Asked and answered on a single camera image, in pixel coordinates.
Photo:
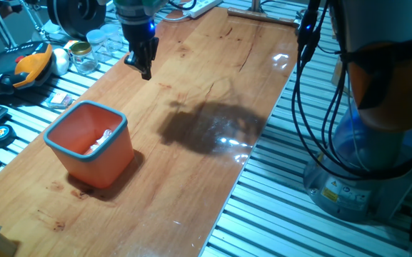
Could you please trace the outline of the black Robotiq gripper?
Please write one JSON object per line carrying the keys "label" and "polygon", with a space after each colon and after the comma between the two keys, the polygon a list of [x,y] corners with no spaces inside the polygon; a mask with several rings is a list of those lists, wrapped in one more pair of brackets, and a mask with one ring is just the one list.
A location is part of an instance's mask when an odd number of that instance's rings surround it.
{"label": "black Robotiq gripper", "polygon": [[151,67],[152,61],[156,56],[156,52],[159,45],[159,38],[156,37],[156,25],[155,23],[143,23],[143,24],[122,24],[122,30],[124,38],[129,42],[132,51],[144,51],[146,56],[144,57],[143,65],[139,63],[139,59],[134,54],[129,54],[124,59],[124,63],[130,66],[135,71],[143,71],[142,79],[150,80],[152,77]]}

